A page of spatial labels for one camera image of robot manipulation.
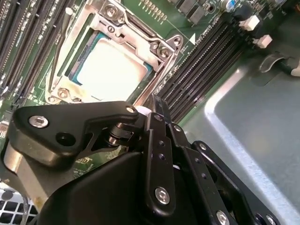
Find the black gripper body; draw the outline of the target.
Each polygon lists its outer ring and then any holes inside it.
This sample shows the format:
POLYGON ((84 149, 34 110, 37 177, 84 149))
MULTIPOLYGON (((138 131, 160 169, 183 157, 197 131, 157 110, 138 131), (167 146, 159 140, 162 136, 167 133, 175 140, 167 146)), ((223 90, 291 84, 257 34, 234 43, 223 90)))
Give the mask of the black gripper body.
POLYGON ((152 157, 153 179, 175 183, 174 213, 160 217, 144 200, 145 166, 141 153, 117 157, 60 187, 46 201, 39 225, 207 225, 203 207, 192 205, 183 176, 172 161, 152 157))

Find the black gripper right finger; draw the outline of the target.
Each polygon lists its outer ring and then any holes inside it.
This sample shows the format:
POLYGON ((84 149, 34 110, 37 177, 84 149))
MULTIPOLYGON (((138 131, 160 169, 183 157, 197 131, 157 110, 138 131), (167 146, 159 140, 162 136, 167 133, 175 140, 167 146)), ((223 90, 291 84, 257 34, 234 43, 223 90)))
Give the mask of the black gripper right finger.
POLYGON ((274 213, 203 141, 189 143, 160 101, 179 166, 199 225, 278 225, 274 213))

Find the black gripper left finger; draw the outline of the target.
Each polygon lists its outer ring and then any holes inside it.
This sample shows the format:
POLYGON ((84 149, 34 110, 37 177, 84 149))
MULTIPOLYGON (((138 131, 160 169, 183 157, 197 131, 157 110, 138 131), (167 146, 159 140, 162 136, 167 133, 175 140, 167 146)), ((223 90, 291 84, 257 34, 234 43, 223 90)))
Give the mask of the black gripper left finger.
POLYGON ((124 101, 23 107, 13 113, 5 147, 9 183, 38 212, 60 187, 127 153, 144 156, 144 200, 153 213, 172 213, 174 181, 153 179, 152 157, 173 161, 160 101, 141 110, 124 101))

